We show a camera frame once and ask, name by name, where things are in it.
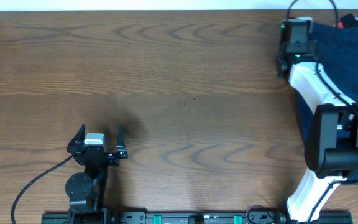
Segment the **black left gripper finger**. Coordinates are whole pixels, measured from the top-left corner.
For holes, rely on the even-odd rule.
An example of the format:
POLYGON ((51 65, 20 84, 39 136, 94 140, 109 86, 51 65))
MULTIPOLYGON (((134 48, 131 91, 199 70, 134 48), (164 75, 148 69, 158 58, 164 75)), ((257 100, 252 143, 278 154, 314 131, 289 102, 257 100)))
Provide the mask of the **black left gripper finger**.
POLYGON ((72 140, 67 145, 67 152, 72 153, 78 149, 78 145, 85 140, 85 125, 82 124, 78 132, 74 135, 72 140))
POLYGON ((128 153, 124 142, 124 131, 121 125, 118 126, 118 130, 117 130, 116 149, 118 151, 120 159, 128 158, 128 153))

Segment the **navy blue shorts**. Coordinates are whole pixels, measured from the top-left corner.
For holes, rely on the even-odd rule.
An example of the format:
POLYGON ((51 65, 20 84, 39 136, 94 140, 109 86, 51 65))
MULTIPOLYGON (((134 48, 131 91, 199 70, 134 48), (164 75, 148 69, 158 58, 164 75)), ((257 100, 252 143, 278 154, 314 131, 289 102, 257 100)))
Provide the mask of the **navy blue shorts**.
POLYGON ((319 53, 326 53, 322 66, 328 77, 358 103, 358 29, 315 23, 309 39, 318 41, 319 53))

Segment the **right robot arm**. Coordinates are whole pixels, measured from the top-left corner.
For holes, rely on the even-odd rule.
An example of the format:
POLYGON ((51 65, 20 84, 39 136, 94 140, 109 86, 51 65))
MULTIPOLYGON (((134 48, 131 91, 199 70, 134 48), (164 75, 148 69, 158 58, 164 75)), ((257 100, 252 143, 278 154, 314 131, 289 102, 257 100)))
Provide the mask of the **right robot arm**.
POLYGON ((327 76, 311 40, 310 17, 286 18, 276 59, 278 75, 313 115, 305 142, 306 172, 285 202, 285 223, 341 223, 347 215, 320 211, 340 185, 358 184, 358 103, 327 76))

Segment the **black aluminium mounting rail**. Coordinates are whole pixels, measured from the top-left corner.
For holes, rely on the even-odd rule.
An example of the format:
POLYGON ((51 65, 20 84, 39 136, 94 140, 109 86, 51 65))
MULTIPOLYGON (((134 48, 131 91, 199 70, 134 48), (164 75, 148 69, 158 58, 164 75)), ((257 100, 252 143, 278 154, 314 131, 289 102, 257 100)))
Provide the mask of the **black aluminium mounting rail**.
POLYGON ((99 212, 93 214, 46 213, 42 224, 287 224, 297 223, 284 212, 251 210, 245 213, 99 212))

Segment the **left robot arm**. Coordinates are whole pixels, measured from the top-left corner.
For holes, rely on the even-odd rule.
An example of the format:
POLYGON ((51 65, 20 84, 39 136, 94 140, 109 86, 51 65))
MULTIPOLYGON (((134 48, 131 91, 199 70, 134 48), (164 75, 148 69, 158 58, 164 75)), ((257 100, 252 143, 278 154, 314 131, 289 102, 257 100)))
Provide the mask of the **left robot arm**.
POLYGON ((65 192, 70 201, 69 223, 118 223, 114 212, 103 205, 108 168, 127 159, 122 126, 118 126, 116 152, 106 152, 103 133, 86 133, 82 125, 67 145, 67 151, 83 172, 73 174, 66 182, 65 192))

